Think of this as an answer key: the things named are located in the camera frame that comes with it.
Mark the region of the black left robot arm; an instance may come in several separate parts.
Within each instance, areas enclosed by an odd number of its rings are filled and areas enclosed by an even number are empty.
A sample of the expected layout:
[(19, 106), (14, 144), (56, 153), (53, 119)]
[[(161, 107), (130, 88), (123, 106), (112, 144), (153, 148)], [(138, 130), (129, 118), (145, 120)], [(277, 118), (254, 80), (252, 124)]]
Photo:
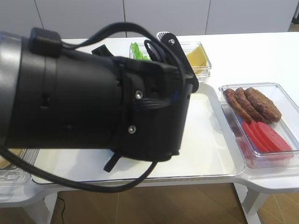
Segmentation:
[(192, 84), (176, 67), (63, 50), (34, 54), (0, 34), (0, 141), (7, 148), (109, 149), (167, 161), (180, 149)]

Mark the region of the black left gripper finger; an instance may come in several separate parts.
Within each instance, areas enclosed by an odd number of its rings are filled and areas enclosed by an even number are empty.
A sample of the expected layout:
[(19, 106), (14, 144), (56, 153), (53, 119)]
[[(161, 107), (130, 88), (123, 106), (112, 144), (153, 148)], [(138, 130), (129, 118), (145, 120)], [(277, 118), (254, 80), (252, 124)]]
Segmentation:
[(105, 164), (103, 170), (105, 172), (111, 172), (112, 169), (115, 167), (119, 159), (121, 158), (121, 155), (114, 153), (112, 157), (109, 159), (109, 161)]

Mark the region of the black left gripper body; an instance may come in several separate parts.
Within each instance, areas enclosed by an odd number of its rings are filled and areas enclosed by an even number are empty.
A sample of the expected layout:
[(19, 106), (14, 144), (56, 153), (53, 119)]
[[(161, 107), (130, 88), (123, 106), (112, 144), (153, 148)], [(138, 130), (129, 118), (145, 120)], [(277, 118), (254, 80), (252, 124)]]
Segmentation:
[(91, 147), (144, 161), (177, 155), (191, 86), (180, 62), (160, 49), (161, 59), (114, 56), (105, 45), (91, 83)]

